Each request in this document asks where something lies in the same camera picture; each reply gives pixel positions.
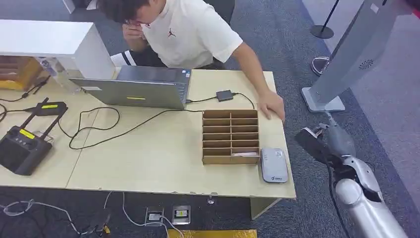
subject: wooden table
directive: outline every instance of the wooden table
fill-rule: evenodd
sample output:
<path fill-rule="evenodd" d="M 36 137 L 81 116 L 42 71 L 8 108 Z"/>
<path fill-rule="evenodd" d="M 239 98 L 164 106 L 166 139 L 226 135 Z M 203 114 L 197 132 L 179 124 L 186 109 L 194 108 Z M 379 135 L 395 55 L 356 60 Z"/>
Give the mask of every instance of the wooden table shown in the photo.
<path fill-rule="evenodd" d="M 0 98 L 17 99 L 20 98 L 22 93 L 0 89 Z M 21 110 L 35 107 L 45 97 L 50 99 L 49 102 L 64 101 L 67 103 L 68 111 L 61 119 L 61 125 L 70 134 L 76 132 L 79 112 L 102 105 L 101 102 L 90 95 L 72 95 L 68 93 L 65 89 L 57 85 L 52 78 L 35 95 L 30 95 L 28 98 L 14 103 L 3 101 L 0 101 L 0 103 L 5 105 L 8 110 Z M 92 125 L 96 113 L 85 114 L 82 126 Z M 26 112 L 8 113 L 6 118 L 0 123 L 0 136 L 3 137 L 12 126 L 22 125 L 28 116 L 29 113 Z M 35 117 L 26 128 L 31 132 L 45 131 L 54 119 L 55 117 Z M 74 141 L 75 145 L 83 146 L 88 133 L 88 131 L 82 132 L 80 137 Z M 54 127 L 50 136 L 54 139 L 53 148 L 31 176 L 19 176 L 0 166 L 0 185 L 65 188 L 81 151 L 72 150 L 68 147 L 70 139 L 61 132 L 58 126 Z"/>
<path fill-rule="evenodd" d="M 264 72 L 264 75 L 270 89 L 275 91 L 272 73 Z M 229 70 L 194 70 L 188 98 L 209 98 L 216 91 L 228 89 L 245 94 L 256 104 L 255 92 L 244 74 Z M 18 92 L 1 91 L 2 98 L 20 95 Z M 69 110 L 61 121 L 64 129 L 72 134 L 77 127 L 80 111 L 104 106 L 90 95 L 65 94 L 53 82 L 35 96 L 5 105 L 10 110 L 32 107 L 45 96 L 50 97 L 51 101 L 67 103 Z M 163 111 L 140 107 L 115 108 L 120 111 L 121 120 L 114 129 L 86 131 L 77 138 L 74 146 L 88 146 L 121 134 Z M 215 99 L 187 107 L 189 110 L 251 108 L 250 102 L 241 95 L 231 101 L 219 103 Z M 20 124 L 27 116 L 25 113 L 8 114 L 6 120 L 0 123 L 0 133 L 4 134 L 11 126 Z M 115 120 L 115 112 L 100 110 L 84 117 L 82 122 L 83 126 L 92 125 L 93 122 L 95 127 L 108 127 Z M 51 121 L 37 118 L 29 129 L 42 130 Z M 259 165 L 203 166 L 202 114 L 168 112 L 127 135 L 81 152 L 69 149 L 69 138 L 55 127 L 51 132 L 55 138 L 54 149 L 34 174 L 21 177 L 0 168 L 0 185 L 249 197 L 251 215 L 255 219 L 281 198 L 296 198 L 281 120 L 275 116 L 267 120 L 259 112 L 259 124 L 261 147 L 281 148 L 286 154 L 289 173 L 286 183 L 266 183 Z"/>
<path fill-rule="evenodd" d="M 275 91 L 273 75 L 264 73 Z M 194 70 L 188 98 L 213 97 L 216 91 L 241 92 L 256 103 L 251 84 L 240 71 Z M 163 109 L 116 107 L 119 125 L 109 131 L 91 131 L 86 145 L 121 134 Z M 211 100 L 190 104 L 189 110 L 252 109 L 241 95 L 219 103 Z M 289 180 L 284 184 L 263 181 L 260 166 L 205 165 L 202 157 L 202 114 L 168 112 L 135 131 L 98 146 L 84 149 L 66 188 L 250 197 L 252 218 L 258 217 L 280 198 L 295 198 L 295 188 L 281 120 L 267 120 L 259 114 L 261 147 L 285 151 Z M 116 120 L 111 111 L 100 111 L 95 127 L 107 127 Z"/>

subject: yellow tape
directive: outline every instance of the yellow tape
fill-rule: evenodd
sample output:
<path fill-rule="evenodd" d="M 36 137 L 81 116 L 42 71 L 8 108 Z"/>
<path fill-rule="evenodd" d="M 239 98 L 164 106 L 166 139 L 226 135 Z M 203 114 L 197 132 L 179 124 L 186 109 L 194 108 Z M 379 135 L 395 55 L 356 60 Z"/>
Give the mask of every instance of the yellow tape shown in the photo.
<path fill-rule="evenodd" d="M 58 105 L 45 105 L 41 107 L 42 109 L 46 109 L 46 108 L 58 108 Z"/>
<path fill-rule="evenodd" d="M 31 133 L 29 133 L 29 132 L 25 131 L 24 129 L 21 129 L 19 132 L 20 132 L 22 135 L 24 135 L 24 136 L 26 136 L 26 137 L 28 137 L 28 138 L 30 138 L 30 139 L 35 138 L 35 136 L 34 136 L 34 135 L 32 135 Z"/>
<path fill-rule="evenodd" d="M 110 234 L 110 233 L 111 233 L 111 231 L 109 230 L 108 226 L 105 226 L 105 227 L 104 227 L 104 232 L 105 232 L 106 234 Z"/>
<path fill-rule="evenodd" d="M 137 97 L 127 97 L 127 99 L 134 99 L 134 100 L 145 100 L 145 98 L 137 98 Z"/>
<path fill-rule="evenodd" d="M 257 238 L 257 230 L 233 231 L 181 231 L 184 238 Z M 169 237 L 181 238 L 178 231 L 170 229 Z"/>

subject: jumpman logo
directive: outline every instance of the jumpman logo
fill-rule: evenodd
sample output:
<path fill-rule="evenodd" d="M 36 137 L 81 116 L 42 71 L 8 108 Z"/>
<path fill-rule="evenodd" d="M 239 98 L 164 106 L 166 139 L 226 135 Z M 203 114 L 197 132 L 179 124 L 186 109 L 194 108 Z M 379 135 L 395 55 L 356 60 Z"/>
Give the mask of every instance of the jumpman logo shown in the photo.
<path fill-rule="evenodd" d="M 170 29 L 169 29 L 169 32 L 168 32 L 168 38 L 169 38 L 170 36 L 176 37 L 176 36 L 175 36 L 175 34 L 173 34 L 173 33 L 172 33 L 172 28 L 170 28 Z"/>

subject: floor power outlet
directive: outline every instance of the floor power outlet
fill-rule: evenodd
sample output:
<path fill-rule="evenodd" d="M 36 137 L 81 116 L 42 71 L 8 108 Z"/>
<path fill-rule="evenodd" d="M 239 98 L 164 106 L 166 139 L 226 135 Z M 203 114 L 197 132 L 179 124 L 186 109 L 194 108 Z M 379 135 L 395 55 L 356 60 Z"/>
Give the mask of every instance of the floor power outlet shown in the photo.
<path fill-rule="evenodd" d="M 173 206 L 172 208 L 172 224 L 187 225 L 191 223 L 191 206 Z"/>
<path fill-rule="evenodd" d="M 162 216 L 164 216 L 164 210 L 165 209 L 163 207 L 147 207 L 145 223 L 150 223 L 150 222 L 163 223 Z M 149 225 L 146 225 L 146 226 L 148 226 L 148 227 L 159 227 L 159 226 L 161 226 L 161 224 L 149 224 Z"/>

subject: white cable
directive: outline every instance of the white cable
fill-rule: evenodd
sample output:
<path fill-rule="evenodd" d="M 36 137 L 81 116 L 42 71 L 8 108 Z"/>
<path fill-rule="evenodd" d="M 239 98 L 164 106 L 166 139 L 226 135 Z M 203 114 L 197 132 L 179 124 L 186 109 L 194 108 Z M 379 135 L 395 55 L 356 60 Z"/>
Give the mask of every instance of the white cable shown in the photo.
<path fill-rule="evenodd" d="M 127 219 L 128 219 L 131 223 L 133 223 L 134 225 L 136 225 L 136 226 L 143 227 L 143 226 L 147 226 L 147 225 L 151 225 L 151 224 L 160 224 L 160 225 L 163 225 L 163 226 L 165 227 L 166 235 L 167 235 L 167 237 L 169 238 L 168 227 L 167 227 L 165 224 L 163 224 L 162 222 L 148 222 L 148 223 L 138 224 L 138 223 L 134 222 L 134 221 L 133 221 L 133 220 L 132 220 L 132 219 L 128 216 L 127 212 L 125 211 L 125 192 L 123 192 L 123 193 L 122 193 L 122 211 L 124 212 L 124 214 L 125 214 L 125 216 L 127 217 Z"/>
<path fill-rule="evenodd" d="M 12 206 L 14 206 L 14 205 L 16 205 L 16 204 L 22 204 L 22 203 L 27 203 L 27 206 L 26 206 L 26 208 L 25 208 L 25 210 L 24 210 L 24 211 L 21 211 L 21 212 L 11 212 L 11 211 L 9 211 L 9 208 L 10 208 L 10 207 L 12 207 Z M 29 201 L 12 202 L 12 203 L 10 203 L 10 204 L 9 204 L 9 205 L 7 205 L 7 206 L 0 205 L 0 207 L 1 207 L 1 208 L 3 208 L 3 212 L 4 212 L 6 215 L 8 215 L 8 216 L 10 216 L 10 217 L 16 217 L 16 216 L 20 216 L 20 215 L 22 215 L 22 214 L 24 214 L 24 213 L 28 212 L 28 211 L 29 211 L 29 209 L 31 209 L 32 205 L 34 205 L 34 204 L 38 204 L 38 205 L 43 205 L 43 206 L 46 206 L 46 207 L 55 208 L 55 209 L 57 209 L 57 210 L 60 210 L 60 211 L 62 211 L 62 212 L 64 212 L 64 213 L 66 213 L 66 215 L 67 215 L 67 217 L 68 217 L 68 220 L 70 221 L 71 226 L 73 227 L 73 229 L 75 230 L 75 232 L 77 232 L 77 234 L 79 234 L 79 235 L 84 235 L 84 234 L 86 234 L 86 233 L 87 233 L 87 232 L 85 232 L 85 233 L 80 233 L 80 232 L 76 229 L 76 227 L 75 227 L 75 226 L 74 226 L 74 224 L 73 224 L 73 221 L 71 220 L 70 214 L 67 212 L 67 210 L 64 210 L 64 209 L 62 209 L 62 208 L 59 208 L 59 207 L 56 207 L 56 206 L 52 206 L 52 205 L 49 205 L 49 204 L 46 204 L 46 203 L 42 203 L 42 202 L 35 202 L 33 199 L 31 199 L 31 200 L 29 200 Z"/>
<path fill-rule="evenodd" d="M 180 234 L 181 234 L 181 237 L 182 238 L 184 238 L 184 234 L 182 234 L 182 232 L 180 231 L 180 230 L 178 230 L 173 224 L 172 224 L 172 222 L 170 222 L 169 220 L 168 220 L 168 218 L 166 218 L 166 217 L 164 217 L 164 216 L 160 216 L 160 217 L 163 217 L 171 226 L 172 226 L 172 228 L 174 228 L 177 232 L 179 232 Z"/>
<path fill-rule="evenodd" d="M 112 193 L 112 191 L 108 193 L 108 196 L 106 196 L 105 204 L 104 204 L 104 209 L 106 208 L 106 204 L 108 203 L 108 198 L 111 195 L 111 193 Z"/>

